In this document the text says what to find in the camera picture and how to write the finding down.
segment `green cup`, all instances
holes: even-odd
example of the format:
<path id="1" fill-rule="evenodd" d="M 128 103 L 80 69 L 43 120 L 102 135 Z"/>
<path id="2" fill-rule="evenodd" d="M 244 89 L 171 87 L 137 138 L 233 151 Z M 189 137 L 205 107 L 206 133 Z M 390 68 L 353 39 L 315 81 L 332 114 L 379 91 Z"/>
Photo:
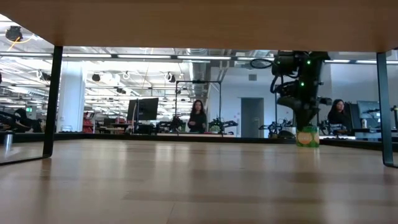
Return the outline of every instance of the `green cup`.
<path id="1" fill-rule="evenodd" d="M 307 126 L 301 131 L 297 131 L 296 145 L 300 147 L 319 147 L 319 128 Z"/>

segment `woman with long dark hair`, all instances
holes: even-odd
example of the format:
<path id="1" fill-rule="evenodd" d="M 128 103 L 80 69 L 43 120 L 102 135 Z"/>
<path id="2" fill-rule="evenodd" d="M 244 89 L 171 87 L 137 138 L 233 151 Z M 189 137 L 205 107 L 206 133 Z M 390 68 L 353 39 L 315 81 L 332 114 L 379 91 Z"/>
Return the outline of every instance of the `woman with long dark hair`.
<path id="1" fill-rule="evenodd" d="M 344 111 L 344 101 L 337 99 L 333 102 L 328 114 L 330 124 L 342 124 L 347 129 L 351 129 L 351 116 Z"/>
<path id="2" fill-rule="evenodd" d="M 203 103 L 200 100 L 196 100 L 193 103 L 191 115 L 188 122 L 190 132 L 204 133 L 206 130 L 206 113 L 203 107 Z"/>

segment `person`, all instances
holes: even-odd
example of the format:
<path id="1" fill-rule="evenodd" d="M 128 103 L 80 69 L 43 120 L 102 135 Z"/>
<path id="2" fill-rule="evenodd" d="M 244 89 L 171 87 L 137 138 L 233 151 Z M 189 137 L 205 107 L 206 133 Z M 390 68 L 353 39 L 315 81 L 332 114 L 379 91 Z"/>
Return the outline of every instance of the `person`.
<path id="1" fill-rule="evenodd" d="M 348 130 L 352 128 L 351 117 L 345 112 L 344 101 L 341 99 L 333 102 L 328 114 L 328 120 L 330 124 L 341 124 Z"/>
<path id="2" fill-rule="evenodd" d="M 196 100 L 193 103 L 191 115 L 188 122 L 190 132 L 204 133 L 206 130 L 206 113 L 203 108 L 203 103 L 200 100 Z"/>

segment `black jacket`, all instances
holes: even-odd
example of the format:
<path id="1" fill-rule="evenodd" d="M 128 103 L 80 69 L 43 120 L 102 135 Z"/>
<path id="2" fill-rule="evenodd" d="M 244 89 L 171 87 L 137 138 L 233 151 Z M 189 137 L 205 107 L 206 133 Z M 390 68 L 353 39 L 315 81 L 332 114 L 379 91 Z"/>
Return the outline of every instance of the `black jacket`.
<path id="1" fill-rule="evenodd" d="M 328 120 L 330 124 L 342 124 L 349 130 L 353 127 L 351 122 L 351 116 L 346 113 L 331 111 L 328 114 Z"/>
<path id="2" fill-rule="evenodd" d="M 189 122 L 194 121 L 195 125 L 190 125 Z M 190 132 L 199 132 L 199 133 L 204 133 L 205 128 L 203 127 L 203 124 L 206 126 L 206 121 L 207 117 L 206 114 L 191 114 L 191 117 L 189 118 L 188 121 L 188 127 L 190 128 Z"/>

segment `gray door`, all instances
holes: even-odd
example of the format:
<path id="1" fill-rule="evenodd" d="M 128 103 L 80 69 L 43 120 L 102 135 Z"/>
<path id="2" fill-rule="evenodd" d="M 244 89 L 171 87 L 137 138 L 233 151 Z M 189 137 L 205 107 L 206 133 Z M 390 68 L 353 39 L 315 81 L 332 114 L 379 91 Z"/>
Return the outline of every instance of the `gray door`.
<path id="1" fill-rule="evenodd" d="M 264 99 L 242 98 L 241 108 L 241 137 L 263 138 L 264 131 L 259 128 L 264 124 Z"/>

